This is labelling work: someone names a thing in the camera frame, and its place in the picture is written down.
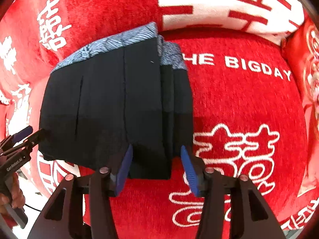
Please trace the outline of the left hand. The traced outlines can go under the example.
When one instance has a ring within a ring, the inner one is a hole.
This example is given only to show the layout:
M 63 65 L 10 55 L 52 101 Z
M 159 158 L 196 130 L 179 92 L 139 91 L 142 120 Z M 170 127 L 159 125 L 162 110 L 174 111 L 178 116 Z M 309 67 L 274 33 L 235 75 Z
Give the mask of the left hand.
M 25 196 L 23 195 L 22 190 L 20 189 L 20 183 L 18 180 L 18 174 L 14 173 L 12 175 L 12 188 L 11 188 L 11 196 L 12 196 L 12 201 L 11 201 L 11 206 L 13 209 L 16 208 L 23 208 L 25 205 Z M 8 212 L 5 208 L 5 204 L 9 203 L 9 198 L 6 197 L 5 195 L 1 194 L 1 200 L 0 200 L 0 205 L 1 205 L 1 214 L 7 215 Z

